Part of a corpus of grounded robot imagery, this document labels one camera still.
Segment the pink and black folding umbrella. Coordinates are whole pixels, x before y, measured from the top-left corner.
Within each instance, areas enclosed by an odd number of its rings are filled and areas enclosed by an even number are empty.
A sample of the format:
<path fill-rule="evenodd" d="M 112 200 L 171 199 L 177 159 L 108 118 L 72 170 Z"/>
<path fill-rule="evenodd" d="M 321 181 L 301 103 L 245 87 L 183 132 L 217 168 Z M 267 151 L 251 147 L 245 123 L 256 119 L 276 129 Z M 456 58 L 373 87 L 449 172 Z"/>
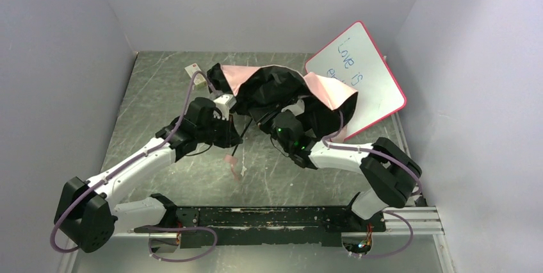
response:
<path fill-rule="evenodd" d="M 344 115 L 343 130 L 357 105 L 358 92 L 339 80 L 313 72 L 303 75 L 281 65 L 246 67 L 217 63 L 206 76 L 215 89 L 236 98 L 232 108 L 235 114 L 248 116 L 257 124 L 269 111 L 289 110 L 302 122 L 306 135 L 318 139 L 339 127 L 340 113 Z M 276 140 L 270 140 L 283 151 Z"/>

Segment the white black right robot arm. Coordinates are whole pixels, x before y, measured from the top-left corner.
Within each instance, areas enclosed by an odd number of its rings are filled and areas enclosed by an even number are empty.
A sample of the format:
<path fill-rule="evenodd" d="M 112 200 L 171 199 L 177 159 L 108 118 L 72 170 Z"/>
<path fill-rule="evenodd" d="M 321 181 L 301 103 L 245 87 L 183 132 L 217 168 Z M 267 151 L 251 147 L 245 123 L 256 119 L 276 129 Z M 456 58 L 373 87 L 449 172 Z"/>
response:
<path fill-rule="evenodd" d="M 289 110 L 275 112 L 258 126 L 301 168 L 339 169 L 363 175 L 370 188 L 359 192 L 349 205 L 362 220 L 388 207 L 403 208 L 410 197 L 423 190 L 420 167 L 388 138 L 359 145 L 333 142 L 344 126 L 342 113 L 339 127 L 321 139 L 306 135 L 302 122 Z"/>

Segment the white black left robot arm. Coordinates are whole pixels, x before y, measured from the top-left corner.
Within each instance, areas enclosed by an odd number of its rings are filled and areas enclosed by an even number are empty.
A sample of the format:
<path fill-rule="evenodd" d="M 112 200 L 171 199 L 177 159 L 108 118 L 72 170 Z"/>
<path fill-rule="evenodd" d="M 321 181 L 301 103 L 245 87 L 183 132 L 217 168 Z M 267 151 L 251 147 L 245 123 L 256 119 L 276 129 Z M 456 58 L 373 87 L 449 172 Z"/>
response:
<path fill-rule="evenodd" d="M 197 97 L 169 125 L 161 128 L 141 149 L 116 166 L 87 180 L 74 177 L 62 189 L 50 243 L 54 249 L 58 231 L 81 249 L 94 252 L 113 235 L 138 228 L 161 229 L 178 225 L 178 208 L 167 197 L 152 194 L 142 201 L 122 199 L 148 175 L 165 169 L 192 153 L 199 144 L 221 148 L 241 143 L 231 110 L 232 94 L 214 100 Z"/>

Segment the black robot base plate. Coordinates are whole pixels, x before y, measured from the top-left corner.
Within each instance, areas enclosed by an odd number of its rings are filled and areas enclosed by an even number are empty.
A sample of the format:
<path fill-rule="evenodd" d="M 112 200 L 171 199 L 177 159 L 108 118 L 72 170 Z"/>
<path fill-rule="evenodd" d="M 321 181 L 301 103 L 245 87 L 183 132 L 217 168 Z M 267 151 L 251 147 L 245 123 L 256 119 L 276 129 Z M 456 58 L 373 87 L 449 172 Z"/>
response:
<path fill-rule="evenodd" d="M 221 245 L 320 244 L 341 247 L 348 233 L 385 231 L 384 216 L 359 218 L 348 206 L 180 206 L 161 222 L 137 233 L 174 232 L 181 226 L 182 249 Z"/>

